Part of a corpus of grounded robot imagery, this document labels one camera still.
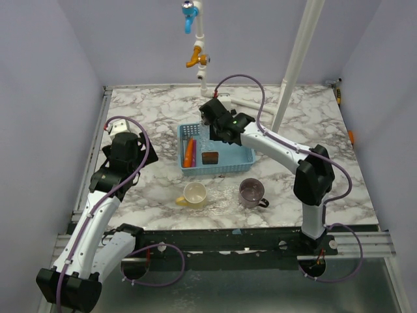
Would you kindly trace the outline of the clear tray with brown ends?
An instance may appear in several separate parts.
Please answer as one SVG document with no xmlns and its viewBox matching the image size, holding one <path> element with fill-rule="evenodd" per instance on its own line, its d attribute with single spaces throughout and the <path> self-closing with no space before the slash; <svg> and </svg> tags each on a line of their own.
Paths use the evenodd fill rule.
<svg viewBox="0 0 417 313">
<path fill-rule="evenodd" d="M 199 142 L 201 160 L 203 165 L 214 165 L 218 163 L 219 154 L 214 146 L 214 141 L 210 138 L 210 127 L 203 121 L 199 125 Z"/>
</svg>

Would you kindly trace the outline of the light blue plastic basket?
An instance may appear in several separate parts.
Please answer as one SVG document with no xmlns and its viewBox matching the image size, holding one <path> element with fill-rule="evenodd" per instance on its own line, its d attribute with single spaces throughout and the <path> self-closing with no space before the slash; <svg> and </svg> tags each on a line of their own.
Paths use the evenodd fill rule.
<svg viewBox="0 0 417 313">
<path fill-rule="evenodd" d="M 185 176 L 248 171 L 255 162 L 253 149 L 210 139 L 201 123 L 177 127 L 178 163 Z"/>
</svg>

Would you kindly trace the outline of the purple plastic cup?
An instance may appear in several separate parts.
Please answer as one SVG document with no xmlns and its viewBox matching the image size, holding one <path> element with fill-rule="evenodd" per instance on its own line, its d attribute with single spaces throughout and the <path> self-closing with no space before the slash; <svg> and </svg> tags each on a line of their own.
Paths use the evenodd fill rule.
<svg viewBox="0 0 417 313">
<path fill-rule="evenodd" d="M 264 198 L 264 195 L 264 185 L 254 178 L 243 180 L 238 188 L 239 202 L 245 208 L 254 208 L 257 206 L 267 208 L 269 201 Z"/>
</svg>

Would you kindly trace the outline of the yellow ceramic mug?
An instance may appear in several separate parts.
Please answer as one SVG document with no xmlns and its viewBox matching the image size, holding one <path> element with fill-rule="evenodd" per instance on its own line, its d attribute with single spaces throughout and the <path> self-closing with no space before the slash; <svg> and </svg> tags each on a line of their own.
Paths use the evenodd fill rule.
<svg viewBox="0 0 417 313">
<path fill-rule="evenodd" d="M 207 202 L 207 190 L 198 182 L 188 183 L 183 190 L 182 196 L 175 200 L 176 205 L 201 209 Z"/>
</svg>

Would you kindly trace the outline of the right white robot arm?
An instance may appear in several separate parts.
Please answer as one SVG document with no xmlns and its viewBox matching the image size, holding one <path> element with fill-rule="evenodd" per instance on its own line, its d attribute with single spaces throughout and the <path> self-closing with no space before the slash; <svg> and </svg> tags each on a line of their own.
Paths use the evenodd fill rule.
<svg viewBox="0 0 417 313">
<path fill-rule="evenodd" d="M 200 106 L 199 111 L 203 124 L 210 128 L 211 140 L 254 149 L 295 175 L 293 192 L 302 203 L 300 249 L 309 256 L 322 250 L 324 201 L 335 179 L 326 148 L 310 148 L 259 128 L 253 117 L 231 113 L 217 98 Z"/>
</svg>

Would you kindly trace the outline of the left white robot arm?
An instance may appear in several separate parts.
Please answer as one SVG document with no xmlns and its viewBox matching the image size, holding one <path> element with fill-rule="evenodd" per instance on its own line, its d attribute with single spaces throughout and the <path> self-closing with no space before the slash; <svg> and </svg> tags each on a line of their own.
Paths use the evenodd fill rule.
<svg viewBox="0 0 417 313">
<path fill-rule="evenodd" d="M 69 242 L 51 268 L 41 268 L 36 276 L 47 302 L 80 312 L 96 306 L 103 282 L 124 253 L 131 258 L 143 253 L 142 238 L 125 232 L 103 250 L 98 247 L 110 218 L 136 185 L 140 169 L 158 161 L 144 133 L 120 132 L 102 151 L 106 160 L 91 177 L 85 208 Z"/>
</svg>

